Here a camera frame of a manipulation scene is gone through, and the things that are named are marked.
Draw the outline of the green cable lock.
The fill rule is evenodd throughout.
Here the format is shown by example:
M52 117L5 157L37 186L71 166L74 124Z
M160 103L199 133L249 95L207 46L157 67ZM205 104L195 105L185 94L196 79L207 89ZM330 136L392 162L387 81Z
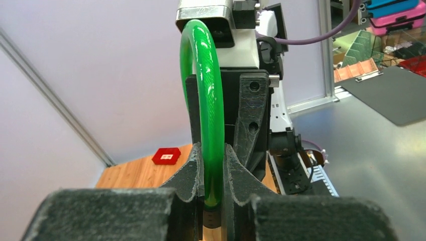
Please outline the green cable lock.
M198 91L201 154L204 168L203 225L221 226L223 159L225 151L224 101L221 71L210 30L201 20L190 20L180 40L183 82L195 73Z

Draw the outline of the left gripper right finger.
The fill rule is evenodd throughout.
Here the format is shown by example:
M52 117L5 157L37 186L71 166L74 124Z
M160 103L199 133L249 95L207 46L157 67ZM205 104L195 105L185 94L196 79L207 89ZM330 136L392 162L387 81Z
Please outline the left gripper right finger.
M223 240L398 240L376 203L352 197L284 196L257 180L225 146Z

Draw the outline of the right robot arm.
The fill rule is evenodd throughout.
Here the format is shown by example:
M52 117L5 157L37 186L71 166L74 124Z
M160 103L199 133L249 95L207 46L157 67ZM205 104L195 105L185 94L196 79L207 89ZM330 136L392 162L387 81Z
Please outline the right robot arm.
M287 114L281 83L281 4L180 1L180 75L193 143L200 148L207 199L224 191L233 159L253 177L268 164L281 194L312 193L316 164Z

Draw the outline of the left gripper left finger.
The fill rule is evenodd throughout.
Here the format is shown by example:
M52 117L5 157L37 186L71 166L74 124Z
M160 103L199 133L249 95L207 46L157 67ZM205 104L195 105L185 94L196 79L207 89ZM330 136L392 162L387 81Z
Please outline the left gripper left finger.
M201 146L158 188L60 189L22 240L202 240Z

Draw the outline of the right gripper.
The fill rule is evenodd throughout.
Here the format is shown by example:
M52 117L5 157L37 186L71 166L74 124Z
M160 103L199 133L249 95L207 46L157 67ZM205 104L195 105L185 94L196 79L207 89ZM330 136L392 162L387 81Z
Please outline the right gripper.
M272 89L266 70L221 70L225 143L251 173L265 173Z

